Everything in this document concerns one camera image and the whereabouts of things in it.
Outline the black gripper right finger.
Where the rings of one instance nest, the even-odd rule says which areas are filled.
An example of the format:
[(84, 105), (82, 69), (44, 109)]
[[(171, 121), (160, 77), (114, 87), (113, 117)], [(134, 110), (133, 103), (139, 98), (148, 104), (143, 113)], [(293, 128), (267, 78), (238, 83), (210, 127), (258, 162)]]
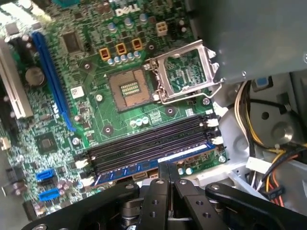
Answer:
[(201, 190), (169, 164), (170, 206), (192, 230), (305, 230), (306, 216), (222, 183)]

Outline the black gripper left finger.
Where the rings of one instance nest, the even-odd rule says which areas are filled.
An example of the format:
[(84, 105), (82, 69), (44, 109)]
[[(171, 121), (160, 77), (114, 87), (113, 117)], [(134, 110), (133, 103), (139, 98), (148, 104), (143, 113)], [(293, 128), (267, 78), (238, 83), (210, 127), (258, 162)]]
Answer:
[(25, 230), (165, 230), (169, 164), (149, 184), (119, 183), (23, 227)]

